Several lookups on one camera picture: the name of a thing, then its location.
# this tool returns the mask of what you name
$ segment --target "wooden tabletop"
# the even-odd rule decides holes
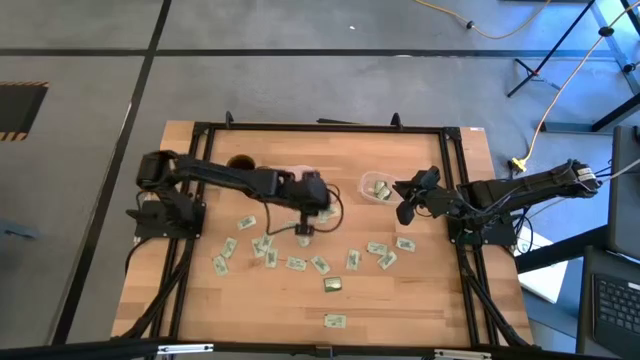
[[[167,123],[161,149],[188,152],[193,122]],[[494,176],[485,133],[463,128],[463,147],[471,180]],[[453,144],[452,165],[457,169]],[[265,268],[255,258],[251,239],[266,227],[262,204],[229,189],[207,186],[208,204],[202,237],[196,241],[189,274],[179,338],[279,344],[377,346],[469,346],[460,275],[454,247],[448,241],[444,218],[416,216],[401,226],[395,206],[379,205],[358,192],[367,171],[410,179],[418,169],[442,168],[438,137],[417,134],[325,133],[286,131],[216,131],[212,161],[226,164],[238,154],[257,166],[285,168],[308,165],[340,188],[344,222],[335,232],[316,234],[307,248],[292,231],[275,236],[278,265]],[[459,180],[457,171],[454,179]],[[271,228],[297,219],[291,210],[270,206]],[[237,222],[254,215],[257,225],[239,231]],[[335,223],[330,220],[326,226]],[[394,247],[397,236],[416,242],[416,252]],[[227,261],[229,274],[216,275],[212,258],[227,237],[238,246]],[[398,256],[383,271],[378,256],[366,252],[369,241],[387,244]],[[113,335],[125,332],[155,296],[167,249],[166,239],[154,239],[134,255],[124,284]],[[362,254],[358,271],[345,268],[347,252]],[[483,248],[491,295],[505,318],[527,341],[531,333],[522,291],[512,258],[501,248]],[[285,267],[287,256],[322,256],[331,271],[322,276],[311,265],[298,272]],[[340,277],[343,289],[325,293],[323,279]],[[481,340],[487,341],[482,307],[476,299]],[[325,328],[325,314],[347,316],[345,329]],[[162,334],[170,312],[165,312]]]

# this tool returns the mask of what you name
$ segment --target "plastic container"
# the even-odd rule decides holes
[[[362,178],[360,178],[360,186],[358,186],[358,191],[365,199],[369,201],[384,205],[398,205],[402,202],[403,199],[395,190],[393,190],[391,186],[399,180],[400,179],[395,178],[389,174],[369,171],[362,175]],[[387,183],[387,187],[389,188],[389,190],[391,190],[391,196],[389,197],[389,199],[380,200],[376,197],[374,193],[376,181],[384,181]]]

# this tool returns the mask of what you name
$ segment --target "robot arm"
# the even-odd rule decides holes
[[[591,198],[601,183],[591,169],[576,160],[542,173],[512,179],[474,181],[457,190],[437,185],[438,168],[420,170],[410,181],[397,181],[394,190],[404,201],[396,214],[403,225],[411,223],[414,209],[426,207],[434,218],[446,215],[464,220],[471,230],[509,214],[554,197]]]
[[[274,169],[243,170],[196,160],[173,151],[156,151],[143,156],[136,184],[142,191],[158,196],[164,207],[164,222],[175,228],[190,229],[198,222],[198,206],[191,198],[176,190],[175,185],[185,180],[235,189],[247,197],[263,203],[298,210],[301,223],[296,233],[311,235],[307,225],[309,216],[330,206],[327,185],[317,172],[304,173],[296,180],[293,173]],[[157,221],[141,210],[128,210],[138,223]]]

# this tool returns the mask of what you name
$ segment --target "paper bill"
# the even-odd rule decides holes
[[[383,186],[382,189],[376,193],[376,197],[380,200],[389,200],[391,197],[391,190],[388,187]]]
[[[233,255],[233,251],[236,249],[236,245],[238,245],[238,241],[236,239],[227,238],[227,240],[224,242],[222,250],[220,251],[220,255],[222,255],[222,257],[224,257],[225,259],[231,258],[231,255]]]
[[[324,292],[340,291],[342,289],[342,280],[340,278],[324,279]]]
[[[338,209],[338,207],[331,204],[331,206],[329,206],[329,209],[318,212],[318,218],[316,219],[316,222],[319,224],[324,224],[327,221],[329,221],[329,219],[331,219],[332,217],[336,217],[339,215],[340,215],[340,210]]]
[[[382,270],[387,270],[387,268],[391,266],[391,264],[396,262],[397,259],[398,257],[396,256],[396,254],[393,251],[389,251],[385,256],[381,257],[380,260],[378,260],[378,265],[380,265]]]
[[[376,181],[376,184],[373,187],[373,192],[377,195],[383,187],[386,187],[387,183],[382,180]]]
[[[262,247],[262,238],[252,239],[251,247],[253,247],[253,254],[256,257],[263,257],[267,253],[267,249]]]
[[[324,327],[344,329],[347,327],[347,316],[326,314],[324,316]]]
[[[224,258],[221,255],[213,258],[213,268],[216,270],[216,274],[218,276],[225,276],[229,273],[227,263],[224,261]]]
[[[256,224],[256,217],[251,215],[238,221],[238,230],[244,230]]]
[[[300,245],[300,247],[307,247],[311,244],[311,237],[309,236],[296,236],[296,238],[298,239],[298,245]]]
[[[264,266],[275,269],[278,265],[278,249],[267,250],[267,258],[264,262]]]
[[[409,239],[399,237],[396,240],[396,246],[402,250],[416,252],[416,243]]]
[[[360,265],[360,252],[358,250],[349,250],[349,255],[347,255],[347,270],[358,270],[358,265]]]
[[[320,272],[320,274],[325,275],[331,270],[329,264],[322,258],[322,256],[314,256],[311,258],[311,263],[315,268]]]
[[[289,256],[287,258],[286,266],[292,270],[304,271],[307,268],[307,262],[305,260],[294,258],[293,256]]]
[[[262,238],[260,238],[260,247],[265,253],[269,250],[271,244],[273,244],[273,236],[267,234],[262,235]]]
[[[387,253],[387,245],[369,241],[367,244],[367,252],[376,255],[385,255]]]

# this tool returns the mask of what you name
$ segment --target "concrete floor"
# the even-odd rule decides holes
[[[492,33],[512,29],[540,6],[434,2],[472,14]],[[607,17],[618,11],[615,0],[598,3]],[[0,48],[145,48],[160,5],[160,0],[5,0]],[[160,47],[539,50],[550,48],[581,8],[552,4],[529,28],[496,42],[409,0],[185,0],[172,5]],[[631,51],[637,35],[627,22],[621,21],[619,34]],[[588,14],[563,48],[588,49],[597,29]],[[0,217],[43,234],[32,242],[0,241],[0,348],[48,341],[141,61],[0,57],[1,80],[51,82],[27,141],[0,142]],[[534,66],[540,59],[525,61]],[[562,83],[576,65],[574,59],[552,60],[543,75]],[[221,121],[229,110],[243,122],[326,117],[386,124],[399,112],[407,125],[484,127],[496,175],[506,176],[505,161],[526,152],[555,94],[546,84],[530,83],[507,99],[504,94],[524,75],[512,59],[157,58],[70,341],[109,336],[134,229],[124,210],[134,206],[140,156],[157,149],[167,120]],[[630,96],[615,62],[589,61],[549,120],[593,122]],[[634,116],[628,123],[639,120]],[[543,134],[528,167],[533,173],[577,158],[599,169],[610,154],[607,136]],[[607,203],[608,189],[591,200],[566,201],[535,217],[534,230],[562,240],[604,224]]]

